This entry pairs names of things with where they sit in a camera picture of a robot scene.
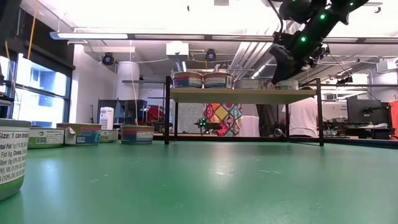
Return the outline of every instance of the computer monitor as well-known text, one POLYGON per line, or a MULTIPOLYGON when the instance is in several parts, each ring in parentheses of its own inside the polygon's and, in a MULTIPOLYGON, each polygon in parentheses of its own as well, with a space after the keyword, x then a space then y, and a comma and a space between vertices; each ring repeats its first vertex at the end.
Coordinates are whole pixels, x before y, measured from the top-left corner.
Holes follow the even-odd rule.
POLYGON ((348 122, 370 123, 377 125, 389 124, 389 110, 385 109, 385 103, 379 100, 347 99, 348 122))

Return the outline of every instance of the colorful patterned fabric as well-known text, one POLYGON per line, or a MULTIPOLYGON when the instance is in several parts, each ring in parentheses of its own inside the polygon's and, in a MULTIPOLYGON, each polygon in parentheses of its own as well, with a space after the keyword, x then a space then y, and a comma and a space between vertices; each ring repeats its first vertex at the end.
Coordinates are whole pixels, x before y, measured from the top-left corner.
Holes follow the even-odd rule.
POLYGON ((235 137, 239 134, 242 105, 212 103, 203 114, 210 122, 221 125, 222 129, 217 130, 219 136, 235 137))

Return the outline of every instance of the window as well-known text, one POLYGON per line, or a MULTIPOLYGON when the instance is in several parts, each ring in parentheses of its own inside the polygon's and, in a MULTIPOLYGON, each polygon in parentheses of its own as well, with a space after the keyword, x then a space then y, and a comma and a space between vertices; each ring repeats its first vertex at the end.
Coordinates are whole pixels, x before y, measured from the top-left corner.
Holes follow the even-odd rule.
MULTIPOLYGON (((14 70, 15 62, 8 60, 5 57, 0 56, 0 64, 1 64, 1 73, 4 75, 4 80, 11 80, 11 72, 10 67, 14 70)), ((6 86, 0 86, 0 93, 6 92, 6 86)))
POLYGON ((22 54, 19 54, 17 84, 64 96, 67 87, 67 76, 31 62, 25 59, 22 54))
POLYGON ((63 120, 64 99, 16 90, 13 119, 32 121, 32 125, 55 128, 63 120))

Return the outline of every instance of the shelf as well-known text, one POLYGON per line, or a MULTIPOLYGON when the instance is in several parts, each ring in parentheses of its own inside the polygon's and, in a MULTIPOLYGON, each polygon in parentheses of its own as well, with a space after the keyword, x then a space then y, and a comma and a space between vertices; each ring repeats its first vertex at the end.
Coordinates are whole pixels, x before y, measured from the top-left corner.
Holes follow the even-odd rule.
POLYGON ((313 97, 315 90, 232 90, 172 88, 171 98, 177 103, 245 103, 284 105, 313 97))

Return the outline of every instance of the green table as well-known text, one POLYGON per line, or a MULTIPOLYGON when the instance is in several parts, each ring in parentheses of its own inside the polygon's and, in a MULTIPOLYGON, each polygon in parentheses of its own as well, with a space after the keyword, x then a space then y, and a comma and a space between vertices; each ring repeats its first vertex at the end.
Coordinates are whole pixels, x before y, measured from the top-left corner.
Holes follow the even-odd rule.
POLYGON ((0 223, 398 223, 398 151, 163 142, 28 152, 0 223))

